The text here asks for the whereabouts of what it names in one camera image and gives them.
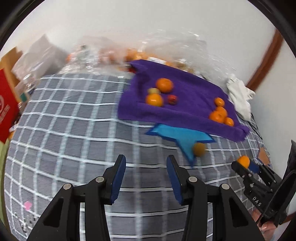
white cloth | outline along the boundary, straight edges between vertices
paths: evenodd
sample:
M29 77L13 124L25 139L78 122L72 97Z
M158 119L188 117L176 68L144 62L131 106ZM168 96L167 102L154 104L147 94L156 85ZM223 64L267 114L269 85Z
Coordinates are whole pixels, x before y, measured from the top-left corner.
M255 92L245 87L244 83L230 75L227 81L229 100L234 104L235 110L246 121L251 120L251 105L248 100L252 99Z

triangular cutout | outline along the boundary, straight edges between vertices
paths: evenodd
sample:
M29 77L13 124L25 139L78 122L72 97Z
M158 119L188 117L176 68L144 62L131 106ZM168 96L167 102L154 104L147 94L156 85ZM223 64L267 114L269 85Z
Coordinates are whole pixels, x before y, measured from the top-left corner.
M229 199L229 205L231 210L232 225L235 228L247 226L248 221L233 198Z
M43 224L45 226L50 226L54 228L59 227L59 221L61 219L62 208L63 208L64 199L60 198L57 203L54 205L49 215L44 219Z

plaid bedspread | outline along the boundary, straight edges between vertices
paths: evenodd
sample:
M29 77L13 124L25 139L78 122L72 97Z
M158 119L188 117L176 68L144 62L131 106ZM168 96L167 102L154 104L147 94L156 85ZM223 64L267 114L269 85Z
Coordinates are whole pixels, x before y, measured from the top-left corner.
M245 204L242 179L231 169L241 155L256 160L261 138L250 127L244 142L213 136L192 169L175 143L145 135L153 123L117 119L117 103L130 80L89 74L45 76L34 92L11 141L5 167L5 205L11 232L26 240L57 191L102 175L119 154L127 168L118 199L106 206L112 240L179 241L187 207L175 200L165 167L173 154L179 165L207 184L228 183ZM251 124L257 128L254 120ZM80 216L85 240L84 206ZM208 205L208 240L212 236Z

red ball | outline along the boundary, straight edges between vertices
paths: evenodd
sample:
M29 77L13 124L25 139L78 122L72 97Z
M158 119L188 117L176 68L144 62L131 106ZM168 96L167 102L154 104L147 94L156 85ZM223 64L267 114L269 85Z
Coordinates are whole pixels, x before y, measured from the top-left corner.
M168 103L171 105L175 105L178 102L178 98L175 95L169 95L168 96Z

red bag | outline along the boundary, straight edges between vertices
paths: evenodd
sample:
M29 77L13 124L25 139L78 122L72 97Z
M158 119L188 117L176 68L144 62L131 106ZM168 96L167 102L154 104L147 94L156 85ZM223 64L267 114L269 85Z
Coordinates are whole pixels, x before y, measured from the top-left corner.
M12 90L7 82L4 70L0 70L0 141L5 143L9 128L13 125L19 108Z

